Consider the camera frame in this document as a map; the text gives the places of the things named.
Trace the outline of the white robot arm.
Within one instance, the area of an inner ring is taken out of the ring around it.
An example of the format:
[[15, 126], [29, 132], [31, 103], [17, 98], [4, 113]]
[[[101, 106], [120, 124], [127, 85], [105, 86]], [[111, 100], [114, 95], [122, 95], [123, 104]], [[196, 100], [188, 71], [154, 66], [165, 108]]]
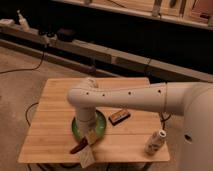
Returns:
[[83, 132], [97, 107], [166, 112], [184, 117], [179, 171], [213, 171], [213, 83], [170, 82], [101, 89], [86, 78], [67, 94]]

